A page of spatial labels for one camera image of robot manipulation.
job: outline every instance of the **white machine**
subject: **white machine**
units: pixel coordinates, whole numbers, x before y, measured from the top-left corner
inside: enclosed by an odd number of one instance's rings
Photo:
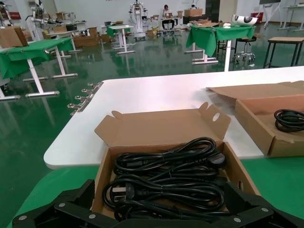
[[[0,1],[0,23],[0,29],[14,25],[11,20],[9,10],[2,1]]]
[[[134,10],[135,20],[133,20],[132,18],[133,10]],[[144,32],[143,30],[143,23],[145,23],[144,21],[147,21],[147,17],[148,17],[147,12],[148,10],[144,7],[142,2],[136,0],[136,2],[131,3],[129,13],[130,13],[131,22],[136,25],[136,33],[134,34],[136,41],[137,38],[145,39],[146,37],[146,32]]]
[[[42,30],[48,30],[51,24],[60,23],[54,19],[47,19],[44,15],[44,8],[40,0],[35,0],[36,7],[32,7],[32,15],[26,18],[28,29],[33,41],[43,40]]]

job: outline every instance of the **person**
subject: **person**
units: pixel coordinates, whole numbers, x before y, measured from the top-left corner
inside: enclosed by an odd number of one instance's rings
[[[163,9],[163,11],[162,11],[162,18],[165,18],[165,16],[168,16],[169,13],[172,13],[172,12],[171,12],[171,10],[169,9],[168,5],[165,5],[165,6],[164,6],[164,9]],[[162,21],[162,28],[163,28],[164,30],[166,30],[166,29],[165,29],[165,24],[170,24],[170,23],[172,23],[172,29],[174,29],[174,20],[163,20],[163,21]]]

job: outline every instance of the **power cord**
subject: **power cord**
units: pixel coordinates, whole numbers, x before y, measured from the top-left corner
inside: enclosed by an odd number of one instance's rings
[[[290,109],[281,109],[275,112],[275,126],[282,132],[304,131],[304,113]]]
[[[196,219],[216,221],[224,205],[226,164],[213,139],[202,137],[163,153],[122,153],[114,161],[117,179],[103,190],[104,203],[118,221]],[[155,200],[169,200],[182,208]]]

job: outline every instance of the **white device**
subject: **white device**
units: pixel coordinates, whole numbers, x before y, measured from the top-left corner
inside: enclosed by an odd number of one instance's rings
[[[2,15],[3,13],[8,16],[8,19],[4,19],[3,15]],[[0,4],[0,23],[1,23],[1,25],[0,25],[1,29],[7,27],[8,25],[14,25],[11,20],[9,10],[8,10],[7,6],[4,4]]]
[[[144,7],[142,2],[138,2],[138,0],[136,0],[136,2],[131,3],[129,13],[130,13],[131,22],[136,25],[136,33],[134,34],[135,40],[137,40],[137,38],[145,39],[146,37],[146,32],[143,30],[143,21],[147,21],[147,17],[148,17],[147,12],[148,10]]]
[[[248,25],[254,25],[256,24],[258,18],[252,18],[252,17],[244,17],[244,16],[238,16],[233,15],[232,16],[232,23],[239,26],[248,26]]]

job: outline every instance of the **epoxy floor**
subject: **epoxy floor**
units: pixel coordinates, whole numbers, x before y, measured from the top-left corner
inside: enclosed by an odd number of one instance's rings
[[[266,30],[258,26],[256,33],[261,38],[252,43],[251,50],[256,55],[254,66],[231,64],[230,70],[260,69],[263,67],[268,39],[271,37],[304,37],[304,32],[278,31],[278,25],[270,25]],[[206,72],[221,72],[224,69],[225,53],[220,51],[219,64],[192,66],[192,58],[201,54],[184,54],[188,33],[176,33],[174,37],[149,38],[132,46],[136,53],[116,55],[109,44],[101,47],[83,48],[77,57],[73,54],[65,66],[70,73],[78,73],[76,78],[49,79],[41,84],[45,91],[60,91],[56,97],[25,98],[26,93],[36,91],[34,83],[22,79],[30,77],[24,73],[9,83],[6,95],[21,95],[17,101],[0,102],[0,227],[6,227],[36,183],[51,172],[43,161],[44,152],[54,141],[71,118],[69,103],[77,103],[77,95],[84,95],[87,83],[97,83],[107,79],[179,75]],[[243,49],[239,43],[238,51]],[[273,64],[289,66],[294,45],[277,45]],[[303,54],[299,65],[304,65]],[[55,60],[38,67],[39,76],[59,74]]]

